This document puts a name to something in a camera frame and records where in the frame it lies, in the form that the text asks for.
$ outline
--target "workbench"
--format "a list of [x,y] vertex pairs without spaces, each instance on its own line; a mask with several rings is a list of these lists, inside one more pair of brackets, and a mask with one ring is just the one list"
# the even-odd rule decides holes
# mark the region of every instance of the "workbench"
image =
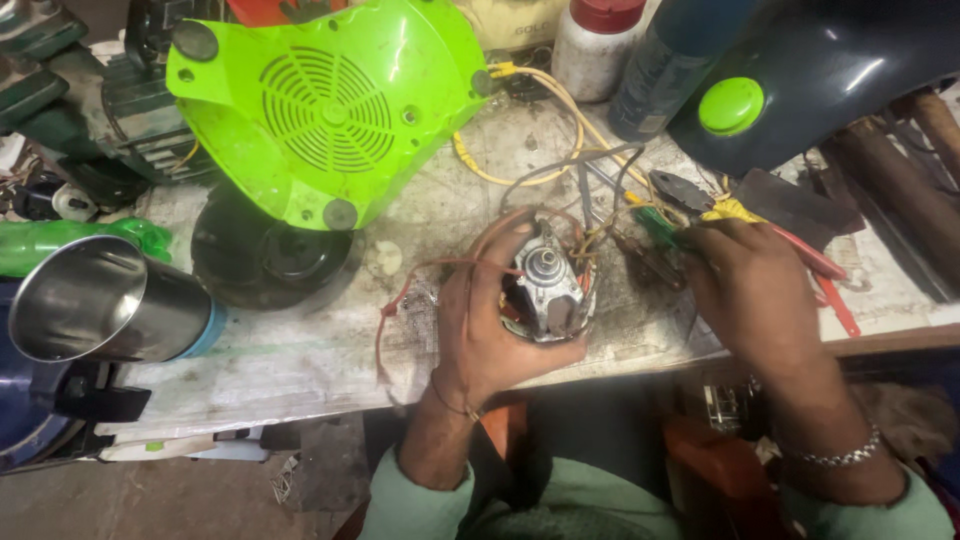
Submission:
[[[956,95],[955,90],[944,95],[954,108]],[[605,129],[606,110],[587,107],[584,113]],[[563,159],[573,143],[574,124],[555,100],[522,104],[501,93],[462,135],[484,170],[515,179]],[[816,151],[808,158],[821,164]],[[711,176],[701,174],[704,171],[667,135],[648,144],[638,163],[719,193],[708,180]],[[598,164],[611,174],[618,168],[612,160]],[[803,157],[797,156],[773,172],[796,183],[804,168]],[[511,202],[571,205],[569,211],[580,217],[573,172],[520,188]],[[627,177],[624,183],[642,194],[636,181]],[[592,176],[590,185],[594,207],[609,213],[612,190]],[[126,366],[118,383],[150,389],[153,396],[137,422],[103,424],[97,432],[116,435],[115,444],[123,445],[416,402],[439,361],[437,295],[443,269],[420,270],[398,316],[387,320],[383,363],[390,385],[378,384],[373,356],[380,308],[394,298],[417,262],[462,254],[495,219],[504,189],[467,169],[447,143],[366,228],[365,265],[337,301],[319,310],[232,309],[222,337],[204,356]],[[190,238],[208,190],[198,185],[158,186],[135,209],[135,214],[173,233],[173,264],[188,272]],[[630,221],[621,218],[618,224],[631,234],[642,234]],[[393,276],[385,276],[375,262],[373,243],[379,240],[390,240],[402,250],[401,270]],[[697,316],[689,290],[678,294],[658,282],[637,282],[612,241],[604,242],[599,252],[603,281],[587,358],[525,385],[683,368],[726,356]],[[960,344],[958,327],[945,326],[960,321],[960,307],[938,306],[927,298],[869,224],[865,231],[835,238],[826,254],[850,274],[838,288],[865,336],[848,339],[833,312],[821,309],[822,336],[837,354]]]

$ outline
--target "white bottle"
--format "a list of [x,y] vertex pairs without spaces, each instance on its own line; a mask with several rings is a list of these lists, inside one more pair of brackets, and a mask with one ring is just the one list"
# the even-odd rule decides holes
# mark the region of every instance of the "white bottle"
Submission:
[[640,38],[646,0],[572,0],[560,16],[553,76],[573,99],[609,99]]

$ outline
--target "red cap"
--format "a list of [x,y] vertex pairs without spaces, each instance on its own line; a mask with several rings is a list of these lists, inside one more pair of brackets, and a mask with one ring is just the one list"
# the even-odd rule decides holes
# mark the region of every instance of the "red cap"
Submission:
[[647,0],[571,0],[570,15],[597,34],[619,34],[634,27]]

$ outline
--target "vent grille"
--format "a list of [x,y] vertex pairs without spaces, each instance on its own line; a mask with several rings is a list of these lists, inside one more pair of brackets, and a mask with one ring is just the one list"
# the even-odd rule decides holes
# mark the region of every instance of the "vent grille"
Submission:
[[383,91],[343,55],[291,47],[260,83],[271,133],[321,171],[371,171],[394,144]]

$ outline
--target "green plastic piece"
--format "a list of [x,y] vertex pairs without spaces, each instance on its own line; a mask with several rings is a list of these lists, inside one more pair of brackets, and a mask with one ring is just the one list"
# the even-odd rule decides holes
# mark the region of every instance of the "green plastic piece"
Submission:
[[370,223],[487,100],[471,84],[483,53],[450,0],[370,0],[297,26],[199,22],[219,52],[172,47],[167,87],[240,189],[297,227]]
[[736,135],[763,111],[763,88],[747,77],[724,79],[700,100],[700,124],[714,135]]
[[74,240],[94,234],[112,234],[136,244],[143,253],[170,262],[167,248],[173,236],[139,217],[113,223],[58,221],[0,221],[0,275],[22,278],[48,255]]
[[677,247],[674,236],[676,228],[657,213],[656,209],[645,207],[634,211],[634,220],[642,225],[654,241],[654,245],[665,248]]

